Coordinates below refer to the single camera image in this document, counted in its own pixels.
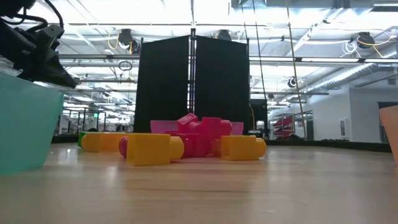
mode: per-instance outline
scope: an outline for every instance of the ceiling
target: ceiling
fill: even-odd
[[[127,50],[116,45],[115,38],[121,29],[132,29],[136,40],[144,42],[189,35],[191,28],[196,28],[197,35],[215,37],[220,29],[228,29],[233,41],[246,42],[246,33],[250,38],[249,52],[252,57],[290,57],[290,34],[287,10],[283,7],[252,8],[243,10],[230,6],[230,0],[56,0],[52,1],[60,11],[65,34],[58,48],[60,54],[126,54]],[[53,11],[42,2],[37,3],[27,13],[40,16],[49,23],[58,24]],[[356,39],[359,32],[370,32],[376,43],[382,43],[384,49],[396,43],[398,30],[396,18],[398,12],[372,12],[371,8],[361,9],[290,9],[292,40],[296,57],[378,57],[373,48],[356,49],[347,54],[351,47],[346,43]],[[23,29],[35,23],[26,21]],[[112,71],[109,67],[79,67],[78,63],[103,63],[96,60],[61,60],[69,73],[75,77],[89,80],[115,80],[130,78],[136,80],[138,60],[132,60],[131,71],[123,72],[119,68]],[[297,67],[297,78],[303,85],[311,84],[341,69],[335,65],[305,65]],[[258,63],[250,66],[252,91],[262,91],[261,67]],[[263,65],[264,87],[266,91],[294,91],[287,86],[287,80],[294,75],[292,64]],[[78,89],[93,90],[131,90],[130,93],[118,93],[118,98],[103,96],[98,92],[66,92],[75,103],[86,103],[74,98],[83,96],[95,102],[117,102],[134,104],[137,86],[129,83],[82,83]],[[252,95],[253,98],[264,98]]]

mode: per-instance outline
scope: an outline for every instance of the black baseboard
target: black baseboard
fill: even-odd
[[[342,149],[355,149],[372,152],[390,152],[389,144],[384,143],[366,143],[366,142],[349,142],[349,141],[278,141],[266,140],[268,146],[321,146],[336,147]]]
[[[74,143],[78,142],[79,135],[77,134],[65,134],[65,135],[58,135],[52,138],[51,144],[56,143]]]

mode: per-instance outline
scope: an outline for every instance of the wooden floor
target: wooden floor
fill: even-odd
[[[322,147],[132,167],[58,144],[42,169],[0,177],[0,223],[396,224],[398,167],[392,154]]]

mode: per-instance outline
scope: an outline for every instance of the ceiling duct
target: ceiling duct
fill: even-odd
[[[251,0],[231,0],[232,8],[240,9],[240,3],[243,8],[253,8]],[[286,1],[281,0],[255,0],[254,5],[258,8],[265,7],[286,7]],[[290,0],[291,8],[372,8],[373,0]]]
[[[380,52],[384,55],[384,58],[397,58],[397,47],[395,45]],[[377,63],[364,63],[352,68],[344,68],[308,86],[307,91],[331,90],[345,83],[378,72],[382,68],[385,68],[385,66]]]

